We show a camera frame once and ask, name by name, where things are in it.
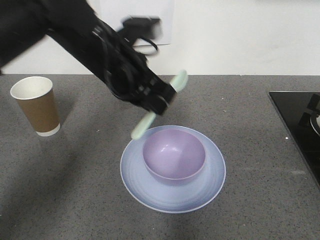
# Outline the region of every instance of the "purple bowl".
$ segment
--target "purple bowl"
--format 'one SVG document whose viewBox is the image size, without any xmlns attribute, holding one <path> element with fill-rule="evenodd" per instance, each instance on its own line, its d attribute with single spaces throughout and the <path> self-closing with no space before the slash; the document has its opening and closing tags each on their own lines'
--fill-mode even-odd
<svg viewBox="0 0 320 240">
<path fill-rule="evenodd" d="M 144 143 L 146 168 L 165 183 L 186 183 L 204 167 L 206 151 L 201 141 L 189 132 L 166 129 L 152 134 Z"/>
</svg>

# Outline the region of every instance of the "gray countertop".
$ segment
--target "gray countertop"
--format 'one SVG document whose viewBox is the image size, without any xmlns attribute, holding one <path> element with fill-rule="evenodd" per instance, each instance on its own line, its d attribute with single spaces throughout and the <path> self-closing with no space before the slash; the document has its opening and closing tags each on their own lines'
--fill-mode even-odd
<svg viewBox="0 0 320 240">
<path fill-rule="evenodd" d="M 9 93 L 24 77 L 0 76 L 1 239 L 320 238 L 320 191 L 268 94 L 319 90 L 319 76 L 189 77 L 152 126 L 209 137 L 226 180 L 211 203 L 184 214 L 149 209 L 122 183 L 121 155 L 143 109 L 93 75 L 46 75 L 62 126 L 40 137 Z"/>
</svg>

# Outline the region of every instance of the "robotic arm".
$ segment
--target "robotic arm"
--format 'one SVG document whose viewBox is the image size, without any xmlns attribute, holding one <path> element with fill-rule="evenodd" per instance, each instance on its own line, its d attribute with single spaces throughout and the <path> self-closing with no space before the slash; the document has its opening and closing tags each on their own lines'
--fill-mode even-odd
<svg viewBox="0 0 320 240">
<path fill-rule="evenodd" d="M 119 99 L 162 115 L 176 91 L 133 49 L 150 42 L 157 18 L 128 18 L 116 32 L 86 0 L 0 0 L 0 68 L 49 35 Z"/>
</svg>

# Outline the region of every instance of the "light blue plate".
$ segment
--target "light blue plate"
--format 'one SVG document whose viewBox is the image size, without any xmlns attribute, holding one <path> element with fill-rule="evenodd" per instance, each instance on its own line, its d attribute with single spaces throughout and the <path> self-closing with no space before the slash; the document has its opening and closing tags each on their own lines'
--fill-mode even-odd
<svg viewBox="0 0 320 240">
<path fill-rule="evenodd" d="M 143 145 L 155 132 L 177 129 L 196 136 L 204 145 L 206 162 L 199 176 L 184 185 L 167 185 L 157 181 L 143 160 Z M 226 164 L 217 146 L 202 133 L 184 126 L 158 126 L 148 129 L 138 140 L 132 140 L 120 161 L 122 181 L 129 193 L 153 210 L 181 214 L 195 211 L 210 203 L 220 192 L 226 179 Z"/>
</svg>

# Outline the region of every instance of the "light green spoon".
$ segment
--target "light green spoon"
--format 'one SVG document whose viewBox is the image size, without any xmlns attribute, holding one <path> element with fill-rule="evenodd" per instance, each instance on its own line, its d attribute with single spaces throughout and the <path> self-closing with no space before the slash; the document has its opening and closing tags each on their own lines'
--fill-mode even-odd
<svg viewBox="0 0 320 240">
<path fill-rule="evenodd" d="M 188 82 L 188 74 L 186 70 L 181 70 L 178 75 L 174 76 L 169 84 L 178 93 L 185 88 Z M 139 139 L 143 136 L 145 131 L 150 127 L 156 118 L 156 114 L 153 111 L 149 111 L 144 117 L 138 122 L 133 131 L 131 132 L 132 139 Z"/>
</svg>

